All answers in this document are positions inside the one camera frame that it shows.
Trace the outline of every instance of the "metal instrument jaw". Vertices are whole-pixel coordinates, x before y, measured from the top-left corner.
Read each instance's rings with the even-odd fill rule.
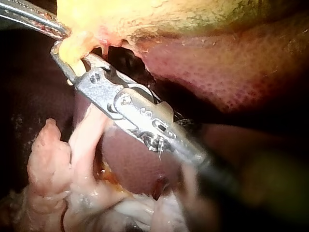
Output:
[[[123,131],[158,152],[159,139],[170,123],[173,109],[147,87],[118,72],[103,58],[90,53],[83,60],[90,70],[78,77],[58,54],[61,42],[51,49],[54,61],[74,87],[104,112]]]
[[[0,0],[0,17],[34,29],[55,40],[63,40],[70,30],[60,24],[56,15],[24,0]]]

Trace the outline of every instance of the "metal rivet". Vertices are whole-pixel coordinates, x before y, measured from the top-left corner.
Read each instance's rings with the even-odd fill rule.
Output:
[[[132,98],[130,95],[124,94],[120,99],[120,104],[122,105],[128,105],[132,102]]]
[[[90,77],[90,81],[92,84],[98,83],[100,79],[101,79],[101,76],[99,73],[92,74]]]

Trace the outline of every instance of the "surgical clip applier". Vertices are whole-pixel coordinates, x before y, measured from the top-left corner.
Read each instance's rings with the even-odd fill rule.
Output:
[[[176,121],[182,116],[161,101],[150,89],[118,72],[103,58],[90,53],[84,58],[90,70],[75,75],[58,54],[61,42],[51,50],[54,61],[75,88],[111,118],[117,126],[142,142],[159,157],[172,155],[179,163],[192,164],[207,181],[229,195],[238,195],[238,183],[214,154]]]

